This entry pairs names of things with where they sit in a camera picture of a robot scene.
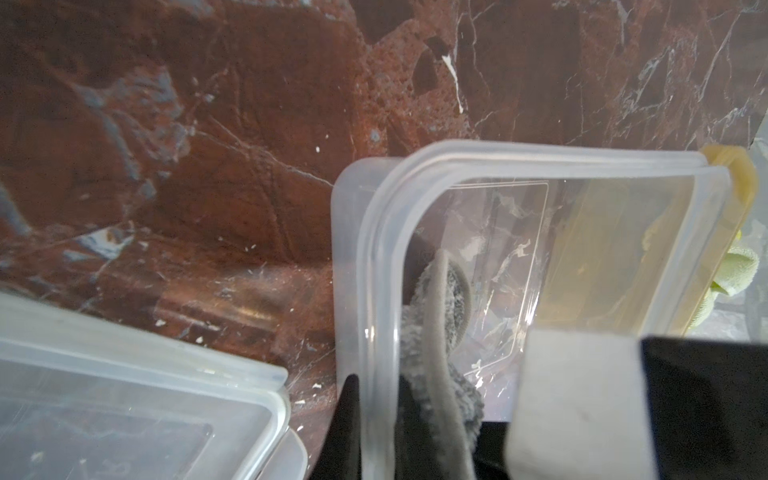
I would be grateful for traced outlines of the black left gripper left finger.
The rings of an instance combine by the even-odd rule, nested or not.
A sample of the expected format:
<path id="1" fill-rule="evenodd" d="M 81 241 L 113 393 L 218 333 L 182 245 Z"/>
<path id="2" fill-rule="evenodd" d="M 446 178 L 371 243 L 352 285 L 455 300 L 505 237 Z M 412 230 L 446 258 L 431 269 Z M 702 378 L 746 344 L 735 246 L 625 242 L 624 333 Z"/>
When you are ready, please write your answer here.
<path id="1" fill-rule="evenodd" d="M 311 480 L 357 480 L 360 478 L 359 378 L 349 375 L 343 384 Z"/>

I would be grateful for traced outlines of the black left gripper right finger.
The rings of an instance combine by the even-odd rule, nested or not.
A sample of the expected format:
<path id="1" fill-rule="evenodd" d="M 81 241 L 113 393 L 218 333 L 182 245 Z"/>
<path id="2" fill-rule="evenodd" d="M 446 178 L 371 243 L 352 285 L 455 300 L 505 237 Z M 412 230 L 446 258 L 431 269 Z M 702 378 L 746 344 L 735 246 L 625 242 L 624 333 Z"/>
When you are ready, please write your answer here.
<path id="1" fill-rule="evenodd" d="M 410 384 L 399 377 L 398 411 L 394 427 L 395 478 L 397 480 L 440 480 L 443 478 L 436 449 L 419 403 Z"/>

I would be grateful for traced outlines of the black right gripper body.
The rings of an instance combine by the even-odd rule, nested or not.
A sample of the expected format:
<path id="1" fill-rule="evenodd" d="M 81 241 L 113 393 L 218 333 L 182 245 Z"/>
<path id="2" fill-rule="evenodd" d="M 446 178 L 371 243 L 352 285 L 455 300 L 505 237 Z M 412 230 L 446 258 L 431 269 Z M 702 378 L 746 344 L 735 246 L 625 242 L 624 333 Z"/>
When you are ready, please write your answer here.
<path id="1" fill-rule="evenodd" d="M 641 354 L 660 478 L 766 478 L 766 346 L 649 337 Z"/>

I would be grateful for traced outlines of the grey striped cleaning cloth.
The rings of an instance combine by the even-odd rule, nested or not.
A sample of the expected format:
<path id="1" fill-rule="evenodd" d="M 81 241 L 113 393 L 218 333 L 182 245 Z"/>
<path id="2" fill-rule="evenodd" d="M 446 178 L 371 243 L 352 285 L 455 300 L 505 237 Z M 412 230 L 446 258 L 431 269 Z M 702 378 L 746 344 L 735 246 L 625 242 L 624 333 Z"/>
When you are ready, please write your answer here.
<path id="1" fill-rule="evenodd" d="M 445 479 L 475 479 L 473 453 L 484 403 L 450 361 L 471 317 L 471 289 L 460 265 L 440 249 L 402 307 L 400 373 L 410 388 Z"/>

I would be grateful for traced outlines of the clear plastic lunch box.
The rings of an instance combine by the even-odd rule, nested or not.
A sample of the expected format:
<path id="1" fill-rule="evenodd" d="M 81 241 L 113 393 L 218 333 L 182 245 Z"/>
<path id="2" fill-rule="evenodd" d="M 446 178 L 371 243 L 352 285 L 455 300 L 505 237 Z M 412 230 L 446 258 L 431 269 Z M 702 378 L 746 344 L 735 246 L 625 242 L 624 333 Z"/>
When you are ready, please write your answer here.
<path id="1" fill-rule="evenodd" d="M 360 382 L 361 473 L 395 475 L 401 308 L 435 252 L 471 289 L 451 360 L 509 419 L 526 336 L 668 332 L 731 192 L 701 152 L 441 141 L 349 165 L 332 192 L 337 376 Z"/>

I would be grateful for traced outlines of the clear lunch box lid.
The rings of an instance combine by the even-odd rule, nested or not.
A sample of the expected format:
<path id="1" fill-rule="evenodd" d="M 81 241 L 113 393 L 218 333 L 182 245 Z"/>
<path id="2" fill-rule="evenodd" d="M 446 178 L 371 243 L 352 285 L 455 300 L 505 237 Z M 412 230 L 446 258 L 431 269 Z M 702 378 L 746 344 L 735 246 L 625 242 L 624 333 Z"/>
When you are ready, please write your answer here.
<path id="1" fill-rule="evenodd" d="M 5 294 L 5 479 L 300 479 L 274 365 Z"/>

